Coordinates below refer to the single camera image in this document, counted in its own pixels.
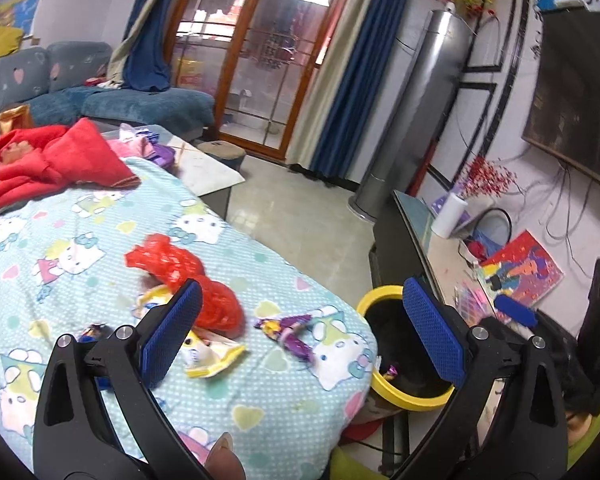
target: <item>glass door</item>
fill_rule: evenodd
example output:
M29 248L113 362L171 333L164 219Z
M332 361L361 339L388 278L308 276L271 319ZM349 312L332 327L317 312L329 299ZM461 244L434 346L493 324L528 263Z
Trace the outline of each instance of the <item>glass door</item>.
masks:
M221 138L284 158L334 1L257 0L233 75L217 101Z
M217 98L224 58L245 0L188 0L171 57L172 84Z
M215 97L221 138L285 156L345 0L180 0L173 86Z

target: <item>wooden door frame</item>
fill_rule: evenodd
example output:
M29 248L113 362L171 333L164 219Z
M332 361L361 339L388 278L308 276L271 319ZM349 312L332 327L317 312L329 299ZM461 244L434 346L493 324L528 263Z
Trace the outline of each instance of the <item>wooden door frame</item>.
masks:
M260 0L244 1L244 5L242 6L242 9L240 11L240 16L235 24L235 28L233 29L233 36L231 38L231 42L229 43L229 47L226 49L224 62L222 63L222 69L220 71L220 76L218 79L218 88L215 93L214 116L215 127L217 128L218 132L220 130L220 127L222 126L224 110L227 105L229 91L231 89L231 83L233 81L233 76L235 75L235 70L237 69L237 65L240 60L240 52L244 44L247 32L249 30L249 25L251 24L253 16L256 12L257 4L259 3L259 1ZM313 49L311 50L309 59L307 60L307 63L302 70L302 75L295 93L295 98L293 99L293 105L291 106L289 117L286 121L286 126L283 132L280 147L271 148L270 146L258 144L257 142L252 142L251 140L241 139L240 137L234 137L229 134L219 132L219 136L221 139L228 140L234 144L237 144L238 146L241 146L246 150L249 150L251 152L257 152L261 155L275 158L276 160L284 159L286 149L289 145L289 142L291 141L291 135L293 134L293 129L295 127L295 123L297 122L297 118L302 107L302 103L304 101L304 98L306 97L306 93L311 83L311 77L313 76L313 71L316 67L315 62L320 54L324 41L326 40L326 35L329 31L331 24L333 23L334 17L341 13L345 1L346 0L334 0L333 4L329 7L329 10L326 12L322 19L322 22L320 23L317 36L313 43ZM165 44L163 48L164 59L169 64L173 59L173 51L177 41L177 29L179 28L179 24L182 20L182 17L184 16L188 4L189 0L177 0L173 12L171 13L171 20L169 21L169 26L167 28Z
M164 40L164 47L162 50L164 61L166 61L167 65L171 65L171 60L173 60L173 50L177 41L177 29L182 21L185 10L187 10L188 4L189 0L177 0L175 6L173 7L173 12L171 12L171 20L169 21L169 26L167 28L166 37Z
M231 85L231 81L233 79L233 74L235 72L235 67L237 67L237 60L235 62L235 66L230 73L224 73L222 71L222 76L230 76L230 79L227 81L226 92L223 95L224 99L216 100L215 107L215 126L219 132L220 140L227 140L233 144L236 144L245 150L249 150L250 152L259 153L261 155L265 155L267 157L273 158L275 160L284 160L286 155L286 150L291 142L291 136L293 135L293 130L295 128L295 123L297 122L298 116L300 114L300 110L302 108L302 103L304 102L304 98L306 97L306 93L309 89L309 84L311 83L311 77L313 76L313 70L315 68L315 62L320 55L320 51L322 50L322 46L324 45L324 41L326 40L327 33L329 31L329 27L331 26L332 20L334 16L336 16L337 12L342 11L344 7L344 3L346 0L334 0L333 4L329 7L328 12L322 18L320 23L320 28L318 29L318 33L316 35L315 41L313 42L313 49L309 55L309 59L307 60L306 65L302 70L302 75L298 84L298 88L295 92L295 98L293 99L293 105L291 106L291 111L289 112L289 117L286 121L285 130L282 134L282 141L280 143L279 148L272 148L270 146L266 146L264 144L259 144L257 142L253 142L252 140L241 139L241 137L232 136L230 134L225 134L220 131L222 126L222 118L224 117L224 109L226 106L226 101L228 99L228 92ZM244 20L247 24L245 27L245 35L246 31L251 24L251 18L248 20ZM237 53L237 57L239 57L239 53L241 50L242 42L240 42L240 47Z

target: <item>hello kitty bedsheet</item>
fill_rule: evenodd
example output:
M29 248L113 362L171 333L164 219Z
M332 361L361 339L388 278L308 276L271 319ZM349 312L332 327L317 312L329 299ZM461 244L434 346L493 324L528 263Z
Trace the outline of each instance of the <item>hello kitty bedsheet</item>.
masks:
M153 390L189 449L203 462L229 431L249 479L313 480L341 430L361 407L377 351L353 308L278 254L208 210L177 178L126 160L142 184L129 192L69 189L0 215L0 433L29 467L45 364L63 333L89 324L137 323L145 273L124 254L147 234L167 234L230 286L247 318L247 354L219 376L191 379L182 355ZM253 328L258 317L315 317L304 335L307 367ZM118 405L104 392L127 453L141 457Z

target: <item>television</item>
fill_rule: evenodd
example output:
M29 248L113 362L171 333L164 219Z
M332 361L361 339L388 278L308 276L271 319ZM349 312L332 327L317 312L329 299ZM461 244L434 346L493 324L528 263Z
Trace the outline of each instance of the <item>television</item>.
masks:
M538 81L523 139L600 183L600 12L542 13Z

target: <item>person's hand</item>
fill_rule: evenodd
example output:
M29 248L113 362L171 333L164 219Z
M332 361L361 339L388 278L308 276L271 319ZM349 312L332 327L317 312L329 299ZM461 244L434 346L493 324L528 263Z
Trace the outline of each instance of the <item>person's hand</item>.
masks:
M206 459L205 469L214 480L246 480L240 459L233 452L230 433L222 433L213 445Z

